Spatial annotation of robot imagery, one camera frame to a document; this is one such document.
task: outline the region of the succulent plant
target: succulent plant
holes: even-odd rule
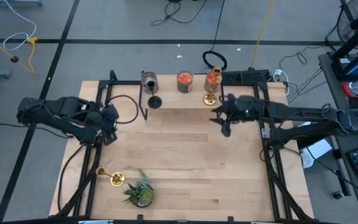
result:
[[[128,184],[129,189],[124,191],[124,195],[128,195],[124,202],[131,203],[133,205],[148,205],[154,200],[154,191],[150,189],[150,179],[147,175],[140,170],[142,181],[136,182],[135,186]]]

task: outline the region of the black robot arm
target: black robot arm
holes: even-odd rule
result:
[[[115,107],[108,105],[102,108],[95,102],[74,96],[58,100],[24,98],[16,117],[19,123],[26,126],[41,123],[61,130],[89,147],[99,143],[98,139],[106,145],[117,139],[116,121],[119,115]]]
[[[222,126],[222,134],[229,137],[230,125],[246,121],[263,121],[280,123],[277,128],[264,128],[264,138],[270,140],[272,146],[282,149],[292,139],[308,137],[325,138],[330,135],[347,135],[352,131],[349,115],[342,111],[332,109],[329,105],[321,109],[316,108],[293,108],[282,103],[267,100],[258,100],[252,96],[240,96],[235,98],[228,94],[227,100],[222,106],[213,109],[218,114],[217,118],[210,120]],[[287,120],[310,121],[307,126],[299,126],[290,129],[282,129],[281,125]]]

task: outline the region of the gray carpet floor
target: gray carpet floor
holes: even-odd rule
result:
[[[44,0],[44,6],[15,4],[18,13],[37,24],[40,39],[59,39],[62,36],[74,0]],[[168,21],[153,27],[150,23],[164,16],[167,1],[108,1],[81,0],[68,39],[106,40],[160,40],[213,39],[219,18],[221,0],[208,0],[197,19],[190,24]],[[177,19],[192,18],[202,1],[184,0]],[[224,6],[219,40],[257,40],[270,1],[230,0]],[[336,23],[339,0],[279,0],[276,1],[263,35],[263,40],[322,41]],[[32,32],[32,25],[14,15],[7,7],[0,7],[0,39],[16,32]],[[0,69],[13,72],[10,79],[0,79],[0,122],[16,124],[17,105],[23,97],[38,98],[58,44],[37,44],[31,75],[9,61],[0,51]],[[261,45],[255,68],[274,72],[286,55],[304,49],[304,45]],[[120,80],[138,80],[141,70],[155,73],[194,73],[209,69],[201,55],[209,44],[65,44],[48,91],[47,99],[78,95],[83,80],[107,79],[113,69]],[[215,51],[223,54],[228,71],[246,70],[252,63],[255,45],[217,45]],[[308,49],[304,56],[307,65],[296,58],[286,59],[282,65],[290,82],[300,85],[319,68],[317,56],[329,51],[328,47]],[[14,55],[27,61],[31,46],[23,45]],[[219,65],[216,58],[209,58]],[[315,78],[310,86],[324,82],[324,75]],[[291,106],[334,106],[326,84],[299,96]],[[25,138],[26,129],[0,126],[0,203],[12,169]],[[45,218],[62,163],[66,141],[49,133],[36,130],[32,138],[22,172],[14,189],[4,221]],[[323,161],[335,165],[330,155]],[[332,193],[339,190],[337,178],[314,165],[305,170],[316,218],[327,222],[358,223],[358,203],[354,196],[335,200]]]

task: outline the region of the gold candlestick holder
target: gold candlestick holder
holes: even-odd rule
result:
[[[96,175],[99,177],[101,177],[103,175],[109,176],[111,185],[113,185],[115,187],[121,186],[125,181],[125,176],[122,172],[115,172],[111,175],[111,174],[107,174],[106,171],[104,170],[104,168],[102,168],[102,167],[99,167],[96,169]]]
[[[222,69],[221,69],[221,67],[213,68],[213,70],[212,70],[213,81],[212,82],[210,82],[210,80],[209,80],[210,73],[211,72],[209,72],[207,74],[206,79],[205,79],[205,84],[204,84],[205,90],[207,90],[207,91],[209,90],[209,93],[205,94],[203,97],[204,103],[208,106],[212,106],[218,101],[218,98],[216,97],[214,92],[217,92],[219,90],[219,85],[222,81]]]

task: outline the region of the wooden table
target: wooden table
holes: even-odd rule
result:
[[[163,100],[162,107],[149,109],[147,121],[139,113],[133,123],[119,124],[118,140],[103,146],[100,166],[106,172],[121,171],[126,182],[134,184],[140,179],[139,169],[145,171],[156,193],[153,204],[148,208],[137,208],[123,203],[126,196],[122,191],[127,185],[113,187],[108,177],[98,177],[91,218],[133,220],[143,214],[145,220],[221,221],[227,220],[228,216],[233,216],[235,221],[274,220],[265,163],[259,159],[262,149],[259,124],[232,125],[231,137],[225,138],[221,127],[208,121],[215,117],[210,110],[220,103],[214,106],[203,104],[204,79],[204,75],[195,75],[193,91],[179,93],[176,75],[159,76],[157,95]],[[269,83],[268,87],[272,101],[287,103],[281,83]],[[97,88],[98,82],[83,82],[80,98],[94,100]],[[225,86],[224,92],[235,96],[254,95],[253,88],[246,86]],[[139,99],[139,85],[114,85],[112,96],[121,94]],[[143,93],[142,101],[147,102],[145,99],[149,97]],[[134,117],[133,102],[117,98],[113,103],[120,121]],[[287,122],[283,127],[291,126],[291,122]],[[290,141],[287,147],[298,150],[295,141]],[[77,148],[75,139],[68,140],[62,165]],[[84,151],[66,169],[62,205],[78,186]],[[306,214],[313,217],[300,157],[288,151],[281,151],[281,155],[288,191]],[[50,214],[57,213],[56,192]],[[285,217],[282,197],[278,189],[277,192],[281,216]],[[80,214],[85,209],[84,198]]]

